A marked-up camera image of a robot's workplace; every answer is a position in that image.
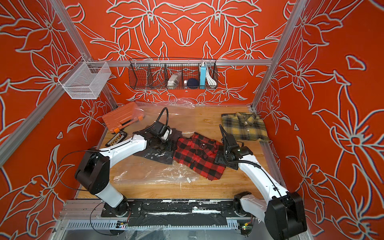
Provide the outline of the red black plaid shirt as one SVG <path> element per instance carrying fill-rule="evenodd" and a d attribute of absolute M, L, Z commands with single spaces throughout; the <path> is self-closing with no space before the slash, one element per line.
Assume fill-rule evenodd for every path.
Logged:
<path fill-rule="evenodd" d="M 190 138 L 180 137 L 176 144 L 173 159 L 187 166 L 200 176 L 210 180 L 219 180 L 226 166 L 215 162 L 223 144 L 194 133 Z"/>

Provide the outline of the clear plastic vacuum bag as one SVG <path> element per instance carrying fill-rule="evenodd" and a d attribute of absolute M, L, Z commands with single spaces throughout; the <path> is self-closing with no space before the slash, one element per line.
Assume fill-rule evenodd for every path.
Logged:
<path fill-rule="evenodd" d="M 207 137 L 217 126 L 208 118 L 212 116 L 207 107 L 182 105 L 168 105 L 169 112 L 164 113 L 161 121 L 171 128 L 182 132 L 182 137 L 190 138 L 194 133 Z M 110 180 L 115 184 L 162 184 L 188 183 L 204 179 L 185 165 L 173 159 L 172 165 L 158 163 L 142 157 L 130 156 L 111 169 Z"/>

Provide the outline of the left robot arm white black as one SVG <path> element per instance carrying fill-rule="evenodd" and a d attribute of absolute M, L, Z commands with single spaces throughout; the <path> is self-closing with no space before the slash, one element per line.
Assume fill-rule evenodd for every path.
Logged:
<path fill-rule="evenodd" d="M 142 130 L 114 146 L 100 150 L 89 149 L 83 156 L 75 179 L 92 195 L 103 200 L 115 214 L 122 216 L 128 211 L 127 198 L 110 183 L 110 169 L 120 161 L 148 148 L 150 140 L 167 142 L 172 129 L 164 131 Z"/>

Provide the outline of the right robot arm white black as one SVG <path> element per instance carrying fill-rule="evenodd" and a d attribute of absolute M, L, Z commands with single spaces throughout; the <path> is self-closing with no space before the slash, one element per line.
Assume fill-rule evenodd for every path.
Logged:
<path fill-rule="evenodd" d="M 261 220 L 274 240 L 288 240 L 307 231 L 302 197 L 273 179 L 248 147 L 219 146 L 215 161 L 243 171 L 264 198 L 262 204 L 250 192 L 235 195 L 233 210 L 237 215 L 251 214 Z"/>

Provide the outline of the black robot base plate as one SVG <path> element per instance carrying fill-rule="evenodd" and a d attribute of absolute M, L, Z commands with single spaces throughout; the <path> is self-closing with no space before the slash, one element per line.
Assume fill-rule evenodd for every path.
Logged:
<path fill-rule="evenodd" d="M 256 219 L 249 213 L 238 213 L 233 199 L 131 199 L 128 211 L 118 216 L 107 204 L 103 204 L 102 218 L 124 220 L 128 224 L 224 224 L 237 220 L 242 226 Z"/>

